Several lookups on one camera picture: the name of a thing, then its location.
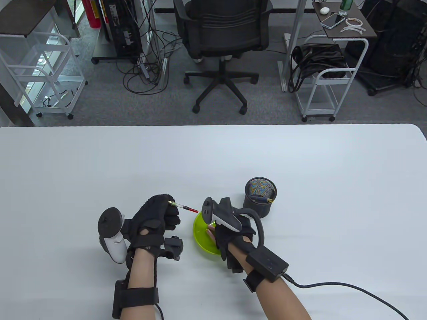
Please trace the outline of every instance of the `green bowl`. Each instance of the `green bowl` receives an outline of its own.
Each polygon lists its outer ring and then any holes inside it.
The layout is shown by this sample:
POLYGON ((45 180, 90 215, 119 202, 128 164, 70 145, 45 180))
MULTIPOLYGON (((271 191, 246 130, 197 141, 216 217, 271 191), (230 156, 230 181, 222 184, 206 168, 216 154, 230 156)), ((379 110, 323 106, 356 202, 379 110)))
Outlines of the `green bowl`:
POLYGON ((212 239, 206 233, 208 225, 203 221, 202 213, 200 212, 193 223, 193 236, 196 243, 207 253, 220 254, 219 250, 212 239))

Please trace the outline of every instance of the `red fire extinguisher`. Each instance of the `red fire extinguisher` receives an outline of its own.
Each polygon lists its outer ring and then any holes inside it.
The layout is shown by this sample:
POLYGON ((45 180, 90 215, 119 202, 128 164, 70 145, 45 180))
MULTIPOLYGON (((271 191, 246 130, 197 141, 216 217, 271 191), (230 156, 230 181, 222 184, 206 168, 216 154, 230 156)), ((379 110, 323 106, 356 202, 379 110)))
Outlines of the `red fire extinguisher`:
POLYGON ((95 1, 98 0, 82 0, 89 25, 94 29, 101 27, 101 20, 99 19, 99 12, 97 6, 95 5, 95 1))

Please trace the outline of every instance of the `pen holder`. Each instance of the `pen holder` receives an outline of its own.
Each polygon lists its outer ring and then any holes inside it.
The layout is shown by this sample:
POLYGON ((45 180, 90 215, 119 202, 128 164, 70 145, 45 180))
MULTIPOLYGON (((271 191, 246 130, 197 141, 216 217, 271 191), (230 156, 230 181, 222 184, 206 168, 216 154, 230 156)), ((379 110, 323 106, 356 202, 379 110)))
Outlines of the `pen holder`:
POLYGON ((271 180, 263 177, 252 178, 245 186, 243 207, 255 210, 260 218, 264 218, 270 212, 276 195, 277 189, 271 180))

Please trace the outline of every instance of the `black office chair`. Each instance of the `black office chair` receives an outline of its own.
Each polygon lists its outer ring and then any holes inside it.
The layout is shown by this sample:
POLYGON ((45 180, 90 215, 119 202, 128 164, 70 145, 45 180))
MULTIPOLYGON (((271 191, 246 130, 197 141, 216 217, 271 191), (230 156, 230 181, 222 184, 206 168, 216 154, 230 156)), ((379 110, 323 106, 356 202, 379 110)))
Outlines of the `black office chair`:
POLYGON ((259 74, 226 71, 224 56, 238 57, 268 47, 268 19, 273 5, 269 0, 191 0, 185 6, 182 0, 174 0, 173 4, 178 34, 190 57, 220 57, 218 71, 185 73, 185 84, 190 83, 191 76, 213 78, 197 98, 193 112, 199 113, 200 102, 221 83, 239 98, 243 103, 239 112, 246 114, 248 102, 231 79, 251 78, 256 84, 259 74))

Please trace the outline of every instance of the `red syringe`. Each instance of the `red syringe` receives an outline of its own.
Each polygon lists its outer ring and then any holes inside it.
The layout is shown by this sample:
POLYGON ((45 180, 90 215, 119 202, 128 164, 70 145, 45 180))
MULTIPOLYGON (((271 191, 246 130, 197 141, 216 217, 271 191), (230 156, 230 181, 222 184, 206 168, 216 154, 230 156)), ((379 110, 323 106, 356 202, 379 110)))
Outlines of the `red syringe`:
POLYGON ((191 209, 191 208, 190 208, 190 207, 188 207, 188 206, 183 206, 182 204, 178 204, 178 203, 173 202, 173 201, 168 201, 168 202, 169 202, 169 204, 170 204, 171 206, 178 207, 178 208, 182 208, 182 209, 185 209, 185 210, 188 210, 188 211, 191 211, 191 212, 199 213, 196 209, 191 209))

